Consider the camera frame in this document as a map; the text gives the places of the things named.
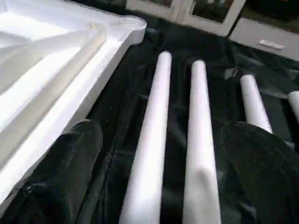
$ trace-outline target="white cabinet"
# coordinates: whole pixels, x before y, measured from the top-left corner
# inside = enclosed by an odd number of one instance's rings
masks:
[[[227,36],[246,0],[128,0],[127,8]]]
[[[182,0],[127,0],[127,9],[177,21]]]
[[[178,23],[227,36],[246,0],[184,0]]]

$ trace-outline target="white cylinder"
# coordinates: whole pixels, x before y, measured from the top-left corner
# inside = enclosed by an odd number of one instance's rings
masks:
[[[163,182],[171,54],[160,54],[122,206],[121,224],[158,224]]]
[[[299,91],[291,92],[288,96],[288,101],[299,123]]]
[[[241,78],[240,83],[247,123],[272,133],[256,80],[252,75],[245,75]]]
[[[206,66],[192,66],[184,193],[184,224],[220,224],[220,206]]]

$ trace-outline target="white foam tray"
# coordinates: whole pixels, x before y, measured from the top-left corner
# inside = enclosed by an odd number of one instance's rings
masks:
[[[0,203],[86,117],[145,28],[62,0],[0,0]]]

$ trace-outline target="black plastic sheet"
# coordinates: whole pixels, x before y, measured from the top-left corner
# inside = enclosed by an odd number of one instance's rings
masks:
[[[173,59],[161,223],[182,220],[190,74],[197,59],[204,60],[207,68],[222,223],[261,223],[221,146],[221,129],[226,122],[245,121],[239,80],[244,74],[253,74],[274,134],[296,148],[299,129],[286,96],[298,90],[299,64],[227,38],[136,15],[148,23],[144,41],[127,52],[89,115],[103,124],[103,149],[109,157],[101,162],[110,165],[94,173],[95,180],[102,172],[106,178],[85,223],[118,223],[157,56],[163,50],[170,51]]]

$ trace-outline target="cabinet door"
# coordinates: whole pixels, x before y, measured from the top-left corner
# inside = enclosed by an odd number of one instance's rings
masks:
[[[182,0],[127,0],[127,8],[177,21]]]
[[[246,0],[184,0],[178,22],[227,36]]]

